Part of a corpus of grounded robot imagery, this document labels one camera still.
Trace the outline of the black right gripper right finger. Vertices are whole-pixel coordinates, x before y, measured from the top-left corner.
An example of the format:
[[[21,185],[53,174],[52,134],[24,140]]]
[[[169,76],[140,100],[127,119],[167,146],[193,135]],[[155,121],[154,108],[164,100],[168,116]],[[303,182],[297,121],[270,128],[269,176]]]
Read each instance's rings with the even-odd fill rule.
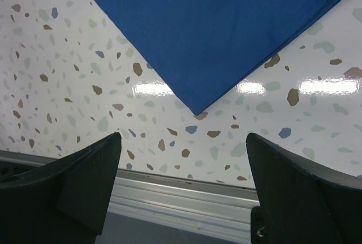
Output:
[[[247,155],[259,200],[252,243],[361,243],[361,177],[250,133]]]

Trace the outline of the aluminium frame rail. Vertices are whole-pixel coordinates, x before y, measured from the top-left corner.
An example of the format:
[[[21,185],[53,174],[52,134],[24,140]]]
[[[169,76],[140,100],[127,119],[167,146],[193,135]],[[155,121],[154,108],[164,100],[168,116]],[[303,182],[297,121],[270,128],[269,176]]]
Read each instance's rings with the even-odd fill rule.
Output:
[[[1,160],[39,167],[58,159],[3,151]],[[257,205],[255,191],[118,169],[107,213],[250,243]]]

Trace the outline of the blue surgical drape cloth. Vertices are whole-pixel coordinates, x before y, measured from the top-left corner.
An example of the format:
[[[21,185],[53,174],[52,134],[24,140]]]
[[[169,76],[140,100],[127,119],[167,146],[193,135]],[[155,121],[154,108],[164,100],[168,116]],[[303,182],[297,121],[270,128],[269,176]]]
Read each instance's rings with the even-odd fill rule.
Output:
[[[340,0],[94,0],[199,115]]]

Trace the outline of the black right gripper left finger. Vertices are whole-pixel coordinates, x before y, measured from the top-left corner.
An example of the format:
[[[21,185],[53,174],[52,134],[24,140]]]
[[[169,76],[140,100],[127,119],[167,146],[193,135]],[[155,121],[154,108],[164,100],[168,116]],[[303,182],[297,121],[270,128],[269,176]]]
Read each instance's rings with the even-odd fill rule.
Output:
[[[39,167],[1,161],[1,243],[95,243],[121,150],[116,132]]]

